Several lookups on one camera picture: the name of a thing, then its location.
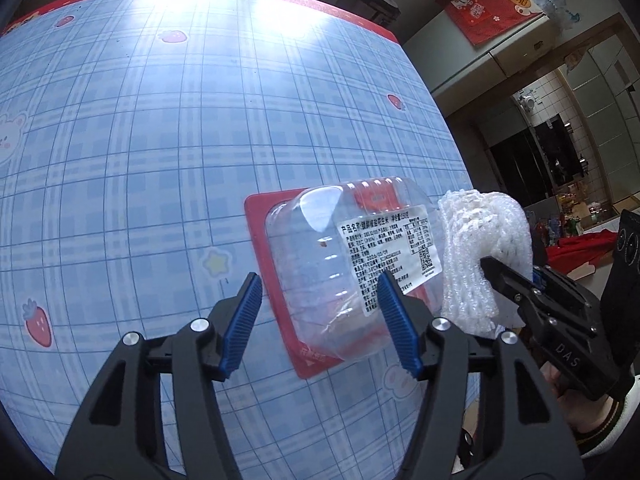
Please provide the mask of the white sleeve forearm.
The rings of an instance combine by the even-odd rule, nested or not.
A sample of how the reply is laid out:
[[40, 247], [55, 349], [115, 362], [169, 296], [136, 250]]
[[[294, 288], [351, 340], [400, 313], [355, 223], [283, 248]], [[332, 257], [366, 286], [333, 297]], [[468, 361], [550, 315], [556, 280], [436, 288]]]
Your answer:
[[590, 458], [612, 451], [618, 439], [632, 429], [634, 418], [639, 415], [639, 376], [634, 376], [634, 384], [625, 400], [615, 401], [602, 424], [586, 434], [574, 432], [578, 450], [582, 458]]

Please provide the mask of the person's right hand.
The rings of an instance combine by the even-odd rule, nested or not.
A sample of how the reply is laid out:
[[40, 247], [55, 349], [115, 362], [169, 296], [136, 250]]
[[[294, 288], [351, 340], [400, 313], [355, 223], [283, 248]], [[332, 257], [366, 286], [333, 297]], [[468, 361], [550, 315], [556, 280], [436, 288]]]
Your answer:
[[620, 402], [606, 394], [598, 400], [589, 400], [579, 391], [571, 389], [568, 380], [549, 362], [544, 363], [540, 371], [578, 441], [600, 437], [611, 429], [617, 418]]

